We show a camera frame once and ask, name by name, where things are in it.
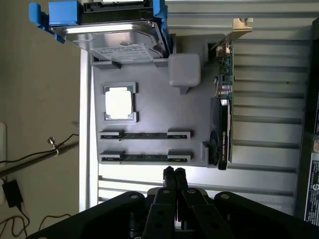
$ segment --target metal rod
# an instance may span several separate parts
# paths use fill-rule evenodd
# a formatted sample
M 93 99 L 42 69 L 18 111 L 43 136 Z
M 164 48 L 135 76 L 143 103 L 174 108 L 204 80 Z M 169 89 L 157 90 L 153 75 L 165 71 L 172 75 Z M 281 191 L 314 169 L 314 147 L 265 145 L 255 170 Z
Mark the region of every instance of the metal rod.
M 75 141 L 73 143 L 70 143 L 70 144 L 66 144 L 66 145 L 62 145 L 59 147 L 59 155 L 77 147 L 79 145 L 79 141 Z M 34 159 L 31 159 L 27 162 L 23 162 L 19 165 L 16 165 L 16 166 L 13 166 L 13 167 L 10 167 L 10 168 L 4 168 L 3 170 L 0 170 L 0 178 L 2 177 L 5 177 L 9 174 L 12 174 L 12 173 L 15 173 L 21 169 L 24 169 L 24 168 L 27 168 L 31 165 L 34 165 L 36 163 L 39 163 L 41 161 L 44 161 L 46 159 L 49 159 L 49 158 L 52 158 L 56 155 L 56 151 L 53 151 L 53 152 L 50 152 L 50 153 L 46 153 L 42 156 L 39 156 L 39 157 L 36 157 Z

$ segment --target beige wall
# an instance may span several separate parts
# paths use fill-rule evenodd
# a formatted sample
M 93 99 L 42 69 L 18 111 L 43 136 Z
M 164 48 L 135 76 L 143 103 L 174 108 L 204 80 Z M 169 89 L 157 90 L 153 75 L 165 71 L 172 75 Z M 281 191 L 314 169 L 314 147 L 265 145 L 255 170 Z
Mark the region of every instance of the beige wall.
M 61 142 L 78 132 L 80 50 L 61 44 L 28 20 L 30 0 L 5 0 L 0 14 L 0 121 L 7 125 L 7 158 L 49 150 L 46 140 Z M 47 11 L 46 0 L 37 0 Z M 78 210 L 78 150 L 31 166 L 17 179 L 35 232 L 46 215 Z M 0 205 L 0 221 L 19 214 Z M 46 225 L 56 222 L 48 220 Z M 21 223 L 15 230 L 22 228 Z M 7 225 L 3 238 L 11 238 Z

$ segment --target hard drive label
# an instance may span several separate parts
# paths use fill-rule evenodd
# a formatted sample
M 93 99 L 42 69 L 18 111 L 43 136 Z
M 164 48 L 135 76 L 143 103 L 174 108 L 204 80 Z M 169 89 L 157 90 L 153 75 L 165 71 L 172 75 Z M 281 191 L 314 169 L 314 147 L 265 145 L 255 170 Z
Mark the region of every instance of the hard drive label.
M 316 160 L 312 160 L 310 168 L 305 221 L 319 226 L 319 161 Z
M 94 48 L 93 51 L 118 63 L 152 62 L 153 60 L 146 47 L 142 45 Z

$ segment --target metal rack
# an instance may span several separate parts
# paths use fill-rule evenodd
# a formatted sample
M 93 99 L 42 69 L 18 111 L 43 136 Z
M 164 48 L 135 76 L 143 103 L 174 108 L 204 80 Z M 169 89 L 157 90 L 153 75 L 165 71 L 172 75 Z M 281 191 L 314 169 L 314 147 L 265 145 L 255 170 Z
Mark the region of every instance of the metal rack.
M 234 42 L 234 148 L 226 171 L 185 167 L 190 187 L 213 197 L 231 191 L 293 214 L 302 138 L 312 1 L 167 1 L 170 33 L 227 34 L 234 17 L 254 31 Z M 134 190 L 162 185 L 166 166 L 102 165 L 96 152 L 93 70 L 81 51 L 80 210 Z

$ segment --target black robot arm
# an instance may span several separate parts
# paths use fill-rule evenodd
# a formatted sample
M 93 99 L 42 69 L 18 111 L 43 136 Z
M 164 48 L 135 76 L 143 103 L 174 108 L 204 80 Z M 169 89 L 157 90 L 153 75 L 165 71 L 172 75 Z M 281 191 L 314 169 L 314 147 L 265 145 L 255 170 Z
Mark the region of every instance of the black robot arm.
M 28 239 L 318 238 L 319 227 L 230 192 L 214 199 L 189 188 L 185 170 L 164 170 L 164 187 L 147 197 L 126 192 Z

